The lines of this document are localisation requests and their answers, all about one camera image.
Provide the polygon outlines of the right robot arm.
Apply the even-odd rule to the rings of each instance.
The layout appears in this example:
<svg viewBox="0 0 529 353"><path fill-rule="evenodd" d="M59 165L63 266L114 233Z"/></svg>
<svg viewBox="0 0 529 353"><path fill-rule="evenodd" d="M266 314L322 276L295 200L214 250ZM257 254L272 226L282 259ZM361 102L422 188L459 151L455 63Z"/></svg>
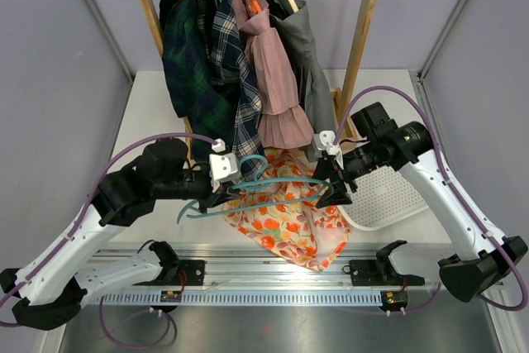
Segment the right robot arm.
<svg viewBox="0 0 529 353"><path fill-rule="evenodd" d="M528 252L526 242L520 236L506 236L479 210L444 166L423 124L399 126L381 103L361 109L351 119L367 141L348 153L342 152L333 131L312 138L318 158L313 177L331 184L317 207L350 204L358 178L390 167L420 194L455 250L448 258L420 262L406 259L403 243L395 242L378 253L374 270L380 281L393 284L404 275L438 277L455 298L468 302L516 269Z"/></svg>

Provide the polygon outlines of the grey skirt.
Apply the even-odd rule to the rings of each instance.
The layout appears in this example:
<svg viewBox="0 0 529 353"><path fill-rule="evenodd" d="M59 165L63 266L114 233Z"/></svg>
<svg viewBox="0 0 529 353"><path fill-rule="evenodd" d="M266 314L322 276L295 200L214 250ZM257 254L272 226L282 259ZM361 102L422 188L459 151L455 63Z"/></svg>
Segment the grey skirt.
<svg viewBox="0 0 529 353"><path fill-rule="evenodd" d="M321 131L334 131L334 110L326 76L317 59L315 38L310 27L307 4L295 0L298 12L293 13L287 0L266 0L270 23L279 33L297 80L298 98L313 129L313 136ZM312 141L299 148L307 160L314 162Z"/></svg>

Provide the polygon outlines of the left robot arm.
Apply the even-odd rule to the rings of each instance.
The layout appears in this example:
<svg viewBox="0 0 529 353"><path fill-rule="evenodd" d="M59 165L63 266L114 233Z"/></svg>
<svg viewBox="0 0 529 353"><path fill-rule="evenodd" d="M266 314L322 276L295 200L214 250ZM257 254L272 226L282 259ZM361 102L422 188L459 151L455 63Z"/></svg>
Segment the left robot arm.
<svg viewBox="0 0 529 353"><path fill-rule="evenodd" d="M142 153L118 171L118 160ZM36 259L1 273L1 302L17 298L13 322L2 327L54 330L94 299L135 284L171 284L180 259L166 241L100 269L84 265L113 237L152 213L159 200L195 200L201 211L230 199L240 177L236 155L221 139L193 133L163 133L141 139L115 155L98 176L78 215Z"/></svg>

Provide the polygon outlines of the teal plastic hanger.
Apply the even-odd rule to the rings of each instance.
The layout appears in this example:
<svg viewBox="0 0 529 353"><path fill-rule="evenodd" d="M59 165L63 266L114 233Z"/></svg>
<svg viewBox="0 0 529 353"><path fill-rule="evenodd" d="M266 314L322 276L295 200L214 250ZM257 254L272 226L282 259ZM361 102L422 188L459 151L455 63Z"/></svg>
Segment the teal plastic hanger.
<svg viewBox="0 0 529 353"><path fill-rule="evenodd" d="M274 206L276 204L288 204L288 203L300 203L304 201L310 201L310 200L316 200L319 199L322 196L322 192L324 189L328 189L331 187L330 183L327 181L321 181L313 178L306 178L306 177L281 177L281 178L272 178L272 179L260 179L258 180L256 178L256 175L260 171L265 171L266 167L268 166L269 162L268 160L262 156L262 155L248 155L244 156L240 160L238 160L238 165L242 166L245 162L248 162L249 160L261 160L263 164L258 168L257 171L254 172L253 179L250 182L243 182L233 185L235 188L238 188L240 191L247 193L261 193L265 191L271 184L279 184L279 183L302 183L302 184L315 184L319 185L318 190L313 193L310 196L301 197L301 198L295 198L295 199L289 199L289 200L283 200L279 202L272 202L263 204L263 207L269 207ZM215 215L225 215L230 212L230 210L222 210L218 212L208 212L206 214L200 214L198 211L198 201L192 200L188 204L185 204L183 208L180 210L177 218L176 223L179 224L182 218L185 216L185 214L188 211L194 211L197 213L197 215L187 215L186 218L192 218L192 219L199 219L199 218L205 218L205 217L212 217Z"/></svg>

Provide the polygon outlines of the floral orange skirt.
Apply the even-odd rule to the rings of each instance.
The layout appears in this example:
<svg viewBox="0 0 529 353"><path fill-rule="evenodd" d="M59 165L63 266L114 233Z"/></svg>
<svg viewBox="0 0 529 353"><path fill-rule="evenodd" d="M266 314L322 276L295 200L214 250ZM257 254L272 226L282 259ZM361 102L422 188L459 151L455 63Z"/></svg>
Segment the floral orange skirt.
<svg viewBox="0 0 529 353"><path fill-rule="evenodd" d="M287 178L262 193L243 193L223 206L225 221L240 233L286 261L322 272L345 249L350 224L338 207L318 209L302 201L317 192L316 185L294 182L310 177L313 167L294 151L267 149L266 179Z"/></svg>

